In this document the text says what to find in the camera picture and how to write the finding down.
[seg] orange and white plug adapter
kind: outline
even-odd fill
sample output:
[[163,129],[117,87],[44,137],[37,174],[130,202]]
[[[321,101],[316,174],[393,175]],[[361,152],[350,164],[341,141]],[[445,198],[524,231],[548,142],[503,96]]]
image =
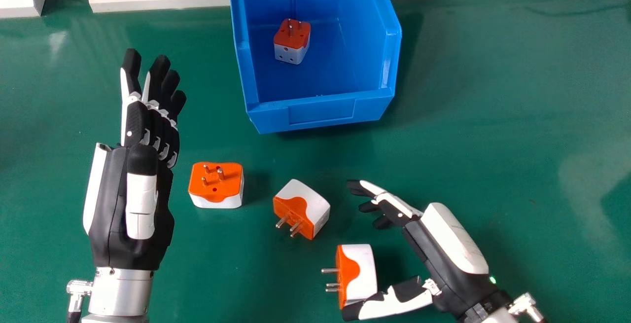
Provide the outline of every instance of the orange and white plug adapter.
[[311,24],[287,18],[274,36],[274,56],[281,62],[300,64],[311,44]]
[[340,309],[377,293],[377,273],[369,244],[338,245],[335,269],[323,274],[337,274],[337,282],[326,284],[327,292],[337,292]]
[[277,228],[289,224],[292,238],[300,233],[305,238],[313,240],[329,220],[329,202],[296,179],[291,179],[274,196],[273,202],[274,213],[280,217]]
[[193,164],[189,195],[203,209],[235,209],[243,200],[243,166],[237,163]]

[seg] blue storage box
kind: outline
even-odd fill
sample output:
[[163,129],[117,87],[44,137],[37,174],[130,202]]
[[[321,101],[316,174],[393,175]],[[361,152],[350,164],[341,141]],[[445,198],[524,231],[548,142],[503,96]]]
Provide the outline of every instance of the blue storage box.
[[[394,98],[401,25],[390,0],[230,0],[245,107],[260,134],[381,118]],[[275,59],[274,35],[311,23],[300,65]]]

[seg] robotic hand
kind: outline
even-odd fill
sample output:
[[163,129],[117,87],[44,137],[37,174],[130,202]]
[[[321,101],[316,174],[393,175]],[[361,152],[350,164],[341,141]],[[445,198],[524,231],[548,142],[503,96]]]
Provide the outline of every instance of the robotic hand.
[[345,306],[345,321],[402,314],[431,303],[459,323],[516,323],[523,313],[537,323],[545,321],[530,294],[513,301],[496,287],[480,249],[446,206],[433,202],[422,213],[365,180],[349,180],[347,186],[353,195],[370,197],[359,206],[361,212],[383,211],[373,222],[376,229],[392,224],[403,227],[403,236],[430,278],[416,276]]
[[[94,281],[72,280],[69,323],[144,323],[153,272],[171,244],[171,168],[180,152],[177,116],[186,95],[180,76],[158,56],[140,90],[140,55],[128,49],[120,68],[120,144],[97,143],[83,209],[97,267]],[[81,319],[81,305],[91,296]]]

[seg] green tabletop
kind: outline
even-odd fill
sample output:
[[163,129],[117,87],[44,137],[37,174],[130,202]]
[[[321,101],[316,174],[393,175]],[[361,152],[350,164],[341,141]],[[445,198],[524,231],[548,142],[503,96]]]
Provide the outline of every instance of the green tabletop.
[[[65,317],[91,280],[81,226],[94,143],[119,138],[119,66],[164,53],[189,102],[155,276],[152,323],[334,323],[338,244],[372,244],[379,287],[427,272],[397,229],[345,189],[369,179],[423,209],[446,204],[498,285],[549,321],[628,322],[631,303],[630,0],[394,0],[397,96],[374,123],[260,136],[246,116],[227,8],[95,15],[49,0],[0,20],[0,321]],[[203,210],[197,161],[245,168],[245,204]],[[313,242],[275,229],[271,198],[299,179],[331,203]],[[383,323],[453,322],[434,308]]]

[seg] metal prong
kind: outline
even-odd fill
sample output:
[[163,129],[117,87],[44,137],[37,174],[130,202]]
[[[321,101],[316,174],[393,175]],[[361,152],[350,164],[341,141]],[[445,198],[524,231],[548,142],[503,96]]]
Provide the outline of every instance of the metal prong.
[[277,222],[277,228],[281,228],[282,225],[287,222],[287,219],[289,219],[289,217],[285,216],[283,218],[281,218],[278,222]]
[[296,222],[296,224],[294,224],[293,226],[291,226],[291,228],[289,229],[289,233],[290,233],[290,237],[293,238],[298,234],[298,228],[300,228],[300,222]]

